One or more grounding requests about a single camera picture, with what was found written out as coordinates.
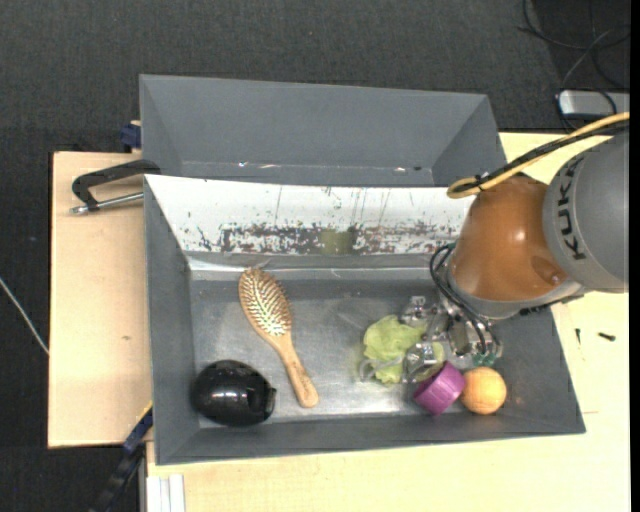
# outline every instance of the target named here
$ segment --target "cable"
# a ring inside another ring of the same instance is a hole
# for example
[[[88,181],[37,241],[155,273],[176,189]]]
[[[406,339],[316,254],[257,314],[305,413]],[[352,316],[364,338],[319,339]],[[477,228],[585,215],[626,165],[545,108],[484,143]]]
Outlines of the cable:
[[[526,23],[526,27],[518,27],[519,30],[526,32],[534,37],[537,37],[549,44],[555,45],[555,46],[559,46],[561,48],[566,48],[569,50],[576,50],[576,51],[581,51],[584,52],[584,54],[578,59],[578,61],[572,66],[571,70],[569,73],[567,73],[563,79],[563,84],[566,83],[568,77],[573,74],[575,72],[575,68],[578,67],[579,64],[581,64],[584,59],[587,56],[591,56],[591,60],[593,62],[593,65],[596,69],[596,71],[598,72],[598,74],[604,78],[606,81],[610,82],[611,84],[613,84],[614,86],[618,87],[619,89],[625,89],[624,85],[621,84],[619,81],[611,78],[611,76],[609,76],[607,73],[605,73],[605,71],[602,69],[600,62],[598,60],[598,51],[600,50],[605,50],[608,48],[613,48],[614,46],[617,46],[621,43],[623,43],[624,41],[626,41],[627,39],[629,39],[631,37],[631,24],[629,23],[623,23],[620,25],[616,25],[613,28],[610,28],[608,30],[606,30],[605,32],[598,34],[597,30],[596,30],[596,26],[595,26],[595,16],[593,13],[593,0],[589,0],[589,25],[590,25],[590,32],[591,32],[591,41],[588,45],[583,46],[583,45],[577,45],[577,44],[572,44],[572,43],[567,43],[565,41],[560,41],[558,39],[553,39],[551,37],[549,37],[547,34],[545,34],[544,32],[538,30],[534,25],[533,22],[531,21],[531,17],[529,16],[529,9],[527,8],[527,4],[528,4],[528,0],[523,0],[522,1],[522,13],[523,13],[523,17]],[[606,44],[599,44],[600,41],[602,39],[604,39],[605,37],[609,36],[611,33],[615,32],[616,30],[619,30],[620,28],[629,28],[628,33],[626,33],[625,35],[623,35],[622,37],[618,38],[618,39],[614,39],[613,41],[611,41],[610,43],[606,43]]]
[[[542,146],[525,153],[524,155],[516,158],[507,165],[493,171],[486,176],[471,176],[468,178],[462,178],[453,183],[447,190],[447,196],[452,199],[459,199],[462,197],[468,197],[473,194],[478,194],[483,190],[487,190],[495,185],[502,183],[506,179],[510,178],[514,174],[521,172],[523,169],[541,160],[546,155],[563,148],[575,142],[584,140],[586,138],[603,135],[613,134],[619,131],[628,129],[630,120],[629,112],[623,112],[615,114],[613,116],[605,117],[591,124],[583,126],[578,130],[566,135],[558,140],[548,142]]]
[[[500,347],[500,341],[498,340],[495,333],[491,330],[489,322],[484,320],[480,315],[478,315],[477,313],[472,311],[467,305],[465,305],[464,301],[460,297],[458,297],[457,293],[452,288],[446,285],[445,281],[438,274],[438,271],[440,270],[444,262],[449,258],[449,256],[453,252],[454,247],[455,247],[455,243],[443,245],[442,247],[437,249],[436,252],[433,254],[433,256],[431,257],[431,261],[429,262],[429,272],[431,274],[431,279],[433,279],[433,282],[435,283],[436,287],[447,298],[447,300],[449,300],[449,302],[451,302],[453,305],[458,307],[462,312],[462,314],[467,317],[467,319],[473,326],[474,330],[476,331],[478,338],[480,339],[482,353],[485,354],[487,351],[487,342],[484,337],[484,333],[482,332],[482,329],[480,329],[480,326],[484,327],[484,330],[491,335],[491,338],[493,339],[493,343],[495,344],[495,346]],[[442,258],[440,258],[438,261],[438,264],[435,265],[434,262],[438,260],[438,257],[440,256],[440,254],[444,251],[446,251],[445,255]]]
[[[9,296],[9,298],[11,299],[15,307],[18,308],[18,311],[22,315],[22,318],[24,318],[24,321],[27,323],[27,325],[29,326],[29,329],[31,329],[31,332],[33,333],[34,337],[42,347],[42,350],[44,350],[46,354],[49,355],[49,347],[47,347],[47,344],[44,342],[40,334],[38,334],[38,331],[36,330],[35,326],[33,325],[33,322],[29,318],[29,315],[27,315],[27,312],[20,305],[20,303],[18,302],[18,299],[16,299],[16,296],[13,293],[11,293],[11,290],[9,289],[7,284],[4,282],[4,279],[2,279],[2,276],[0,276],[0,286],[5,291],[5,293]]]

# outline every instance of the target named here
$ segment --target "hairbrush handle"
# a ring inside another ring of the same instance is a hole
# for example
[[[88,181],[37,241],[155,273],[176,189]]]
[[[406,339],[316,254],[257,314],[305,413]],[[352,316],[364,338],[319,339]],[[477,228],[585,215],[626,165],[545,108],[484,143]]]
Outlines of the hairbrush handle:
[[[315,407],[320,400],[320,397],[318,396],[318,392],[316,391],[313,382],[311,382],[311,377],[309,377],[307,370],[305,370],[304,366],[300,362],[298,354],[296,354],[293,346],[290,348],[281,347],[278,350],[278,353],[280,354],[282,363],[287,370],[291,386],[293,387],[293,391],[296,394],[296,398],[300,405],[307,408]]]

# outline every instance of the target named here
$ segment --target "black computer mouse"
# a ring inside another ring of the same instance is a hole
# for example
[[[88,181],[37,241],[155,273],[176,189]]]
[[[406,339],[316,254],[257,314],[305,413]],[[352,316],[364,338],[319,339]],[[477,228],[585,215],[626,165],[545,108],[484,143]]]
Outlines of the black computer mouse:
[[[273,412],[276,390],[254,368],[238,361],[217,361],[191,384],[191,404],[222,425],[241,427],[265,421]]]

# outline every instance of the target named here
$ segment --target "orange ball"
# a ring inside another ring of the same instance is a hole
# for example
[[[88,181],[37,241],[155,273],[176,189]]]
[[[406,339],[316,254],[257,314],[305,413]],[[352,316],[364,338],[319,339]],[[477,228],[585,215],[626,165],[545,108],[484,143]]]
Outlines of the orange ball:
[[[479,366],[466,372],[464,380],[460,401],[471,412],[491,414],[502,407],[507,398],[507,385],[497,371]]]

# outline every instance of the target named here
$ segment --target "gray cardboard panel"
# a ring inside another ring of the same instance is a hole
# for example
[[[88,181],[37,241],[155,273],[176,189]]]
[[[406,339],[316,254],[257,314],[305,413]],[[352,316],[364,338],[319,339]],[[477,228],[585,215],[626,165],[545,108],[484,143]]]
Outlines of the gray cardboard panel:
[[[428,186],[504,163],[480,94],[143,75],[140,102],[165,174]]]

